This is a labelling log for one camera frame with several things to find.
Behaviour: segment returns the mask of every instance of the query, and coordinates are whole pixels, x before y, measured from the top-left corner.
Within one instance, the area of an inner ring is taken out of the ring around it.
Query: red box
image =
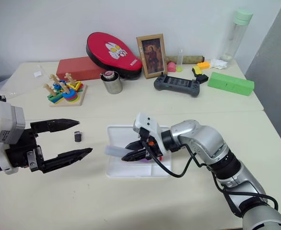
[[[97,66],[89,57],[77,57],[63,59],[59,61],[56,75],[61,80],[67,81],[66,73],[71,73],[73,79],[77,81],[99,79],[100,73],[105,72],[105,69]]]

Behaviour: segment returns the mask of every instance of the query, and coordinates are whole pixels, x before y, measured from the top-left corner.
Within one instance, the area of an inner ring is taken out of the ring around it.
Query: table
[[[216,128],[264,187],[275,197],[281,212],[281,139],[263,111],[156,115],[160,125],[186,119]],[[134,117],[80,118],[79,126],[37,138],[45,159],[73,149],[92,147],[83,160],[42,174],[20,169],[0,172],[0,230],[84,229],[225,229],[242,226],[211,173],[191,164],[180,179],[109,179],[106,126],[132,124]],[[83,141],[73,141],[81,131]],[[187,153],[173,154],[173,170],[180,172]]]
[[[24,87],[31,84],[33,72],[37,69],[37,64],[41,65],[47,74],[56,73],[58,66],[58,62],[23,63],[7,81],[6,87],[16,89],[20,87],[20,82],[24,83]],[[245,79],[235,61],[228,69],[204,69],[203,73],[210,76],[213,71]],[[169,75],[194,79],[191,65],[184,65],[183,72],[169,73]],[[254,92],[250,96],[239,95],[208,87],[206,82],[201,84],[199,96],[192,98],[188,94],[179,92],[157,91],[153,87],[154,80],[145,79],[142,74],[138,80],[122,81],[123,91],[115,95],[109,94],[106,91],[100,79],[84,81],[88,85],[88,88],[83,106],[76,106],[73,109],[50,108],[46,98],[48,93],[42,86],[38,86],[38,88],[28,93],[11,98],[8,102],[22,107],[25,118],[28,120],[59,117],[94,118],[122,115],[135,117],[139,111],[151,115],[163,115],[263,110],[263,106]]]

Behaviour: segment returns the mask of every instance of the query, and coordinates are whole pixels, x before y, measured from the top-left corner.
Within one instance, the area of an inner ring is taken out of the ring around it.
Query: pink toy
[[[167,71],[168,72],[175,72],[176,71],[176,64],[174,62],[169,62],[167,64]]]

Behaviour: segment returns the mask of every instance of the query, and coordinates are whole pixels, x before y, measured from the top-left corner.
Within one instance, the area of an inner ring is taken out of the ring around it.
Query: green bottle cap
[[[235,12],[235,17],[233,22],[237,25],[248,25],[251,18],[252,18],[253,13],[243,10],[243,9],[238,9]]]

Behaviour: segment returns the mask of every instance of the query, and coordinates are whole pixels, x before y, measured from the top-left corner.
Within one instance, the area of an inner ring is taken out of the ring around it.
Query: wooden picture frame
[[[137,37],[136,40],[145,78],[158,77],[162,72],[167,74],[163,34]]]

